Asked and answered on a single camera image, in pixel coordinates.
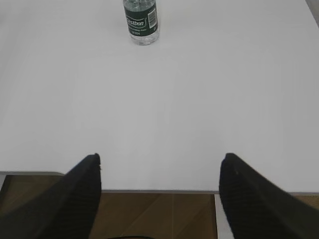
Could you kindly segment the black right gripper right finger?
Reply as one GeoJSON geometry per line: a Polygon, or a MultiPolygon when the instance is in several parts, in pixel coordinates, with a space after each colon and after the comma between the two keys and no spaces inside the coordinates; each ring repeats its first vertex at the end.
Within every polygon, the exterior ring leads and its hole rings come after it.
{"type": "Polygon", "coordinates": [[[219,195],[236,239],[317,239],[319,211],[280,189],[234,153],[221,162],[219,195]]]}

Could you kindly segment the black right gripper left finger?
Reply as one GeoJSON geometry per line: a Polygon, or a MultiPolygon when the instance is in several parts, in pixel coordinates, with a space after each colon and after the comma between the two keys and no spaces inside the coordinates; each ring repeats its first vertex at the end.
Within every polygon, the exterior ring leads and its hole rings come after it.
{"type": "Polygon", "coordinates": [[[101,198],[100,156],[86,156],[49,189],[0,218],[2,239],[87,239],[101,198]]]}

